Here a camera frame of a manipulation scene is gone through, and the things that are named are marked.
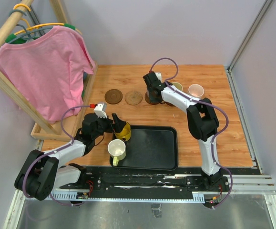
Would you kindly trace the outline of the white mug yellow handle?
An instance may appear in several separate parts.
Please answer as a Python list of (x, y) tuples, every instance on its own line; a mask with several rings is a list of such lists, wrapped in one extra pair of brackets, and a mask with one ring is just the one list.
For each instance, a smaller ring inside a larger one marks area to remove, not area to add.
[(118, 166), (118, 163), (126, 157), (126, 144), (119, 139), (112, 140), (107, 147), (112, 158), (112, 165)]

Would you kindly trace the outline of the brown coaster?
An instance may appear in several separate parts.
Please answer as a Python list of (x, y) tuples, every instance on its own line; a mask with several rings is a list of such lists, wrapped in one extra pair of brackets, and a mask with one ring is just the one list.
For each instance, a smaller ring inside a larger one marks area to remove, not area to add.
[(105, 93), (105, 101), (109, 104), (118, 104), (123, 99), (123, 94), (118, 89), (110, 89)]
[(165, 103), (165, 102), (160, 101), (160, 99), (158, 99), (155, 96), (152, 96), (152, 95), (150, 96), (148, 92), (145, 93), (144, 99), (150, 105), (157, 105), (157, 104), (164, 104)]

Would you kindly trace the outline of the woven rattan coaster back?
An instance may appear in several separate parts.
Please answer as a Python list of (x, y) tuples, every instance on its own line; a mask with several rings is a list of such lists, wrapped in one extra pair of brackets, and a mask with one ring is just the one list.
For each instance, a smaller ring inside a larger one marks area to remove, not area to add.
[(129, 105), (138, 105), (142, 99), (143, 96), (139, 91), (129, 91), (125, 95), (125, 101)]

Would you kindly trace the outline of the cream mug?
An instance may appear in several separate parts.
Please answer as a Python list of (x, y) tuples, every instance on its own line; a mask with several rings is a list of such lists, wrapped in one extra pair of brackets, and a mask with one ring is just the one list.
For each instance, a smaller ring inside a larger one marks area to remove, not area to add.
[(174, 91), (183, 91), (183, 86), (179, 82), (172, 82), (172, 88)]

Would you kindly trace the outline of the pink mug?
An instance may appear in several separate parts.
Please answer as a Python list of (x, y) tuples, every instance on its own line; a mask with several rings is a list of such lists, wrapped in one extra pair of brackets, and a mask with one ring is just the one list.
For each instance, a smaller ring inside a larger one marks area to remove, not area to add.
[(204, 96), (204, 88), (199, 84), (192, 84), (188, 87), (188, 93), (195, 98), (202, 98)]

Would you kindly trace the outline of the purple mug black handle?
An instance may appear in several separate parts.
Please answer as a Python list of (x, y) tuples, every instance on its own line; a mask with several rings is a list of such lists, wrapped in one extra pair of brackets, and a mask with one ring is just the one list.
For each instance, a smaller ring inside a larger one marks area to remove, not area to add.
[(163, 101), (162, 97), (161, 97), (161, 92), (159, 92), (159, 91), (156, 91), (156, 90), (149, 91), (148, 94), (149, 94), (149, 100), (153, 104), (158, 104)]

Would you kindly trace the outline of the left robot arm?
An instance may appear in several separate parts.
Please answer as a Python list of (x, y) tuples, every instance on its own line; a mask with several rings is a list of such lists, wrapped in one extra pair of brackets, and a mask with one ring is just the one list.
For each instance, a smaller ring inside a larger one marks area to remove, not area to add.
[(14, 186), (25, 197), (39, 201), (51, 192), (72, 184), (81, 189), (87, 184), (84, 169), (70, 161), (83, 157), (95, 147), (95, 140), (105, 133), (125, 134), (130, 125), (112, 114), (112, 119), (102, 118), (95, 113), (87, 114), (76, 136), (67, 144), (51, 151), (32, 150), (17, 175)]

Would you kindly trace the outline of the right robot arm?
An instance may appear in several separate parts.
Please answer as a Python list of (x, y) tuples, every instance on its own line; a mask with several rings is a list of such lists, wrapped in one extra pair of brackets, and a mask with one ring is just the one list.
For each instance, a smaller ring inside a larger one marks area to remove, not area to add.
[(197, 140), (202, 157), (201, 185), (207, 191), (213, 190), (223, 175), (218, 165), (215, 138), (219, 121), (211, 101), (191, 97), (170, 82), (161, 82), (155, 72), (149, 72), (143, 80), (152, 103), (167, 102), (186, 113), (189, 132)]

